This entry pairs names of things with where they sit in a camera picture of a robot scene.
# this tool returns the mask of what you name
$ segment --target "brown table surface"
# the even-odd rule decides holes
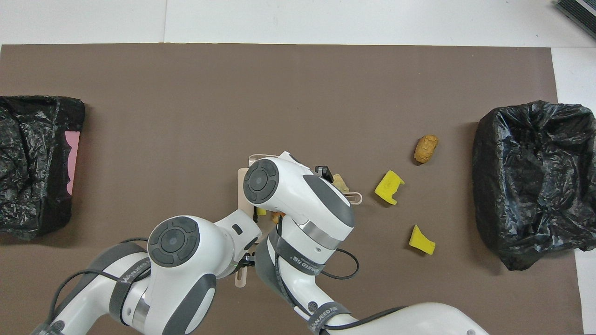
[[[236,208],[236,171],[253,153],[329,165],[364,195],[343,243],[352,280],[319,285],[363,318],[420,302],[453,305],[492,334],[582,332],[572,252],[509,272],[474,223],[471,146],[495,107],[556,102],[545,48],[347,45],[3,45],[0,95],[63,95],[87,105],[64,229],[0,240],[2,334],[29,334],[58,284],[102,249],[173,215],[215,221]],[[425,165],[418,139],[440,143]],[[405,180],[388,206],[385,172]],[[414,224],[433,256],[407,246]],[[334,256],[326,270],[353,267]],[[102,317],[91,334],[135,334]],[[218,281],[197,334],[309,334],[249,270]]]

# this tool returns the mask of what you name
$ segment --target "yellow foam piece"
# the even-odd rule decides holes
[[[400,178],[395,172],[389,170],[385,173],[385,176],[378,183],[377,188],[374,189],[374,192],[381,197],[381,199],[385,200],[390,204],[398,203],[395,201],[392,196],[395,192],[398,191],[400,185],[404,185],[402,178]]]
[[[414,226],[414,230],[412,231],[412,237],[410,237],[410,246],[415,247],[416,249],[420,249],[429,255],[432,255],[434,252],[435,245],[435,242],[432,242],[422,234],[420,228],[418,228],[418,225]]]

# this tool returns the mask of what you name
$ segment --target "black plastic bag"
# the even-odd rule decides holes
[[[544,254],[596,246],[596,122],[544,101],[493,109],[472,158],[476,225],[509,270]]]
[[[70,220],[65,131],[80,131],[81,100],[0,97],[0,232],[24,240]]]

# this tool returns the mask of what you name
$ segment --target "gray cable strap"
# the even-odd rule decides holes
[[[308,329],[315,335],[319,335],[327,321],[338,314],[351,314],[342,304],[335,301],[322,304],[315,310],[308,319]]]
[[[275,250],[281,258],[305,274],[318,275],[325,267],[325,264],[315,263],[301,254],[298,250],[294,249],[293,246],[277,234],[275,229],[269,233],[269,241],[273,246],[273,250]]]
[[[128,270],[126,270],[118,281],[114,285],[114,290],[110,298],[110,315],[114,320],[122,322],[127,325],[122,319],[122,308],[124,307],[124,301],[128,295],[128,291],[131,289],[132,283],[137,277],[143,274],[147,269],[151,267],[149,257],[139,260],[134,263]]]

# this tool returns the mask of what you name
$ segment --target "white floor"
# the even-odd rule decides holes
[[[596,110],[596,40],[550,0],[0,0],[0,46],[143,42],[545,46],[559,101]],[[596,333],[596,251],[576,262]]]

